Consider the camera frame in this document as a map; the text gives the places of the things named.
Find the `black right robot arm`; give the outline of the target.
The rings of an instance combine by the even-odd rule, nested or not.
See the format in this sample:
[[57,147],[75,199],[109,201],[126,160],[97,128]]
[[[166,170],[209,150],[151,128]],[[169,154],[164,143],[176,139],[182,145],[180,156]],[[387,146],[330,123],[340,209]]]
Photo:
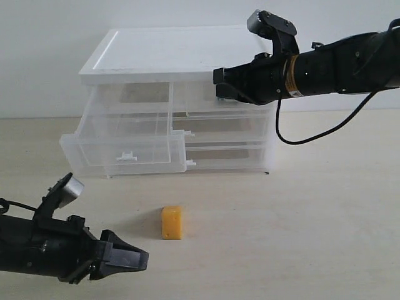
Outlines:
[[213,71],[216,96],[258,106],[278,99],[322,94],[366,94],[399,87],[399,20],[382,32],[314,42],[300,52],[294,24],[267,11],[247,21],[248,30],[272,41],[272,54]]

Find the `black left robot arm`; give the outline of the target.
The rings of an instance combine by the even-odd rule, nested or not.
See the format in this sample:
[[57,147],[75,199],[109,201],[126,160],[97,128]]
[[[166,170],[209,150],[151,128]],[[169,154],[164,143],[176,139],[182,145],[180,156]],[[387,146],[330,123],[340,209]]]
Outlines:
[[117,273],[146,270],[148,252],[106,229],[97,239],[85,219],[22,219],[1,216],[1,270],[78,284]]

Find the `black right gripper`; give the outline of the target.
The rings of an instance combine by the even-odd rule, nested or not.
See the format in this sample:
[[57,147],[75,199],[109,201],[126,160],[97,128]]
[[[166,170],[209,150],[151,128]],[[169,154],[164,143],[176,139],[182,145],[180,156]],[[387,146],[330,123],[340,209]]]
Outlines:
[[216,97],[240,103],[266,105],[282,99],[291,99],[285,79],[294,56],[283,56],[277,61],[271,57],[257,58],[235,67],[220,67],[212,72]]

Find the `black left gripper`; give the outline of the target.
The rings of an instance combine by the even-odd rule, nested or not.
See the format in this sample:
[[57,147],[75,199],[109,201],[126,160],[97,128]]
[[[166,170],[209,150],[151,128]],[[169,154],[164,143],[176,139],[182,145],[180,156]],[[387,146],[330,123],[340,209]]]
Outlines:
[[75,215],[65,221],[36,218],[31,241],[41,243],[39,274],[64,283],[78,284],[85,277],[97,281],[148,267],[148,252],[108,229],[97,239],[85,226],[85,219]]

